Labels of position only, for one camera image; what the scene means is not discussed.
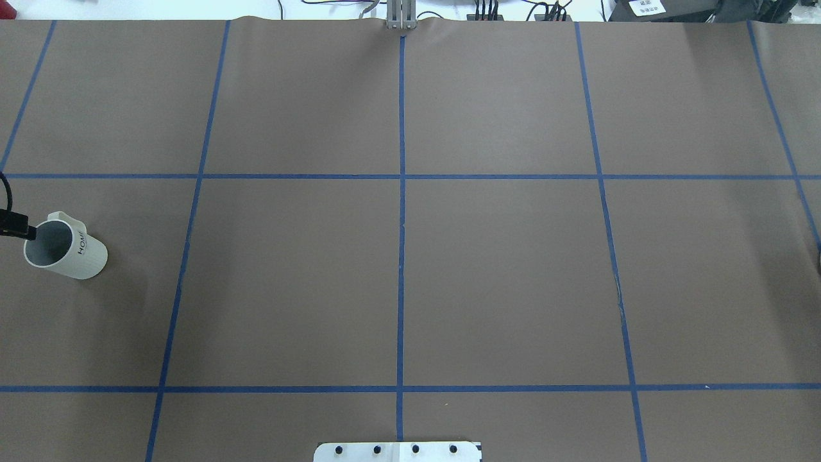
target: electrical cable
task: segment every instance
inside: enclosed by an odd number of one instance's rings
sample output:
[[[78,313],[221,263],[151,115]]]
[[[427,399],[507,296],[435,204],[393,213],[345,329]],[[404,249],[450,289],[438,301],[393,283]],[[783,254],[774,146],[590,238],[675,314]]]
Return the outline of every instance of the electrical cable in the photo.
[[[533,10],[535,10],[539,5],[544,7],[544,15],[546,16],[548,14],[548,10],[550,9],[550,5],[548,5],[545,2],[534,3],[533,7],[527,13],[527,19],[525,19],[525,22],[530,21],[530,16],[533,15]]]
[[[434,16],[441,17],[442,19],[445,19],[445,16],[442,16],[442,15],[440,15],[440,14],[439,14],[439,13],[437,13],[437,12],[421,12],[420,14],[416,15],[416,19],[419,19],[419,18],[420,18],[420,16],[422,16],[422,15],[424,15],[424,14],[431,14],[431,15],[434,15]]]
[[[8,184],[8,179],[6,179],[6,175],[3,172],[0,172],[0,181],[2,181],[3,187],[6,189],[6,213],[3,214],[2,219],[0,219],[0,227],[2,227],[6,223],[6,219],[8,219],[9,214],[11,213],[11,185]]]
[[[368,6],[367,6],[364,10],[362,10],[362,12],[360,13],[360,19],[362,19],[363,17],[365,17],[365,13],[370,12],[371,10],[373,10],[374,8],[376,8],[376,6],[377,6],[377,5],[379,5],[379,0],[373,0],[373,1],[370,3],[370,5],[368,5]]]

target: grid line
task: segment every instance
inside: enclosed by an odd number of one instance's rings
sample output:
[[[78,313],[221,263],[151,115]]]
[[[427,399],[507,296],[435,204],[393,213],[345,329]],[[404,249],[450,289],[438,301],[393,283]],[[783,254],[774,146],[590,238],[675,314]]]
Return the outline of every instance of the grid line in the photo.
[[[747,32],[750,33],[750,44],[753,47],[755,65],[759,69],[759,77],[761,77],[761,86],[764,88],[764,96],[767,97],[767,104],[769,104],[770,112],[773,113],[773,121],[775,122],[775,127],[778,130],[778,137],[781,139],[781,146],[784,148],[784,155],[787,157],[787,163],[790,165],[792,178],[796,182],[798,196],[801,198],[801,205],[804,207],[804,213],[806,215],[807,222],[810,225],[810,230],[812,231],[813,238],[815,239],[815,247],[816,249],[821,251],[821,237],[819,236],[818,228],[815,227],[815,219],[813,218],[812,210],[810,210],[810,204],[807,202],[807,196],[804,194],[804,187],[801,186],[801,178],[798,175],[798,168],[796,167],[796,162],[792,158],[792,151],[790,150],[790,144],[787,142],[787,135],[785,135],[784,133],[784,127],[781,124],[781,118],[778,117],[778,110],[775,107],[773,94],[770,92],[769,84],[767,83],[767,75],[764,73],[764,65],[761,63],[759,46],[755,41],[755,31],[753,31],[753,23],[751,21],[747,21]]]
[[[624,297],[621,293],[621,278],[618,272],[618,259],[616,258],[616,245],[613,242],[612,226],[610,224],[610,210],[608,209],[607,191],[604,187],[604,175],[602,172],[602,160],[599,155],[599,139],[596,137],[596,123],[593,118],[593,103],[590,101],[590,88],[587,79],[587,68],[585,65],[585,50],[581,42],[581,28],[579,23],[574,23],[576,27],[576,45],[579,49],[579,66],[581,70],[581,83],[585,89],[585,105],[587,106],[587,122],[590,128],[590,140],[593,145],[593,157],[596,163],[596,174],[599,180],[599,195],[602,202],[602,213],[604,217],[604,228],[608,236],[608,249],[610,251],[610,265],[612,267],[613,278],[616,281],[616,293],[618,296],[618,308],[621,315],[621,340],[624,344],[624,356],[627,366],[627,378],[630,381],[630,394],[633,401],[633,417],[635,420],[635,432],[639,443],[639,454],[642,462],[647,462],[647,447],[644,443],[644,425],[641,422],[641,407],[639,406],[639,392],[635,388],[635,369],[633,368],[633,353],[630,347],[630,332],[627,329],[627,314],[624,310]]]
[[[165,343],[165,353],[163,354],[163,365],[160,371],[157,399],[154,403],[154,416],[151,419],[151,432],[149,434],[148,446],[145,450],[145,462],[151,462],[154,457],[154,443],[157,441],[157,428],[159,417],[163,409],[163,396],[165,394],[165,382],[168,377],[168,363],[171,360],[171,351],[174,344],[174,330],[177,328],[177,317],[180,311],[180,301],[182,299],[182,282],[186,276],[186,266],[188,264],[188,254],[191,247],[191,234],[194,231],[194,222],[197,215],[197,205],[200,201],[200,190],[202,189],[203,176],[205,173],[205,160],[208,157],[209,142],[211,139],[211,127],[213,126],[213,116],[217,109],[217,97],[219,95],[219,82],[222,76],[222,65],[225,62],[225,50],[228,44],[228,32],[231,30],[231,21],[225,21],[225,29],[222,33],[222,47],[219,52],[217,63],[217,75],[213,81],[213,92],[211,94],[211,106],[209,108],[208,121],[205,124],[205,136],[203,139],[203,149],[200,155],[200,170],[197,172],[197,183],[194,187],[194,197],[191,200],[191,212],[188,217],[188,229],[186,230],[186,243],[182,249],[182,259],[180,263],[180,274],[177,277],[177,291],[174,295],[174,305],[171,310],[171,320],[168,323],[168,336]]]
[[[399,38],[399,268],[397,276],[397,441],[405,438],[405,36]]]
[[[197,179],[197,173],[6,173],[11,179]],[[205,173],[203,179],[271,180],[400,180],[395,173]],[[608,181],[819,181],[821,175],[700,175],[667,173],[603,173]],[[431,180],[598,180],[595,173],[406,173],[406,181]]]
[[[34,71],[31,73],[29,86],[25,89],[23,101],[20,103],[20,110],[17,111],[17,118],[14,119],[14,125],[11,126],[11,133],[8,136],[6,149],[3,151],[2,160],[0,160],[0,172],[6,168],[6,162],[8,162],[8,157],[11,155],[11,147],[14,146],[14,139],[17,137],[17,130],[20,129],[20,124],[23,122],[25,108],[29,105],[31,92],[34,90],[34,84],[37,82],[37,76],[40,74],[40,68],[43,66],[43,61],[46,58],[46,52],[48,51],[48,46],[51,44],[51,38],[54,36],[54,29],[56,27],[57,20],[52,21],[51,25],[48,27],[48,34],[46,34],[46,40],[43,42],[43,48],[40,49],[40,56],[37,58],[37,64],[34,65]]]
[[[821,390],[818,382],[760,383],[672,383],[672,384],[611,384],[611,385],[405,385],[404,393],[580,393],[638,391],[721,391],[721,390]],[[393,385],[356,386],[166,386],[164,394],[203,393],[214,395],[242,394],[329,394],[329,393],[390,393],[399,389]],[[0,393],[157,393],[157,386],[69,386],[69,385],[8,385]]]

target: black cord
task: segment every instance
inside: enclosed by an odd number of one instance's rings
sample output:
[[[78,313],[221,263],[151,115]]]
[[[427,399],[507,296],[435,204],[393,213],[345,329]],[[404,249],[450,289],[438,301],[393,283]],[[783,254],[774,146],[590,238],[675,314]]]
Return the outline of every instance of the black cord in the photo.
[[[527,19],[525,19],[525,21],[530,21],[530,16],[533,15],[533,10],[535,10],[539,5],[544,6],[544,15],[546,16],[548,14],[548,10],[550,9],[550,5],[548,5],[545,2],[533,3],[533,7],[527,13]]]
[[[8,184],[8,179],[6,179],[6,175],[3,172],[0,172],[0,181],[2,181],[2,185],[6,188],[6,213],[3,214],[2,219],[0,219],[0,228],[6,223],[6,219],[8,219],[9,214],[11,213],[11,185]]]
[[[437,12],[421,12],[420,14],[416,15],[416,19],[419,19],[419,18],[420,18],[420,16],[422,16],[422,15],[424,15],[424,14],[431,14],[431,15],[434,15],[434,16],[441,17],[442,19],[445,19],[445,16],[442,16],[442,15],[440,15],[440,14],[439,14],[439,13],[437,13]]]

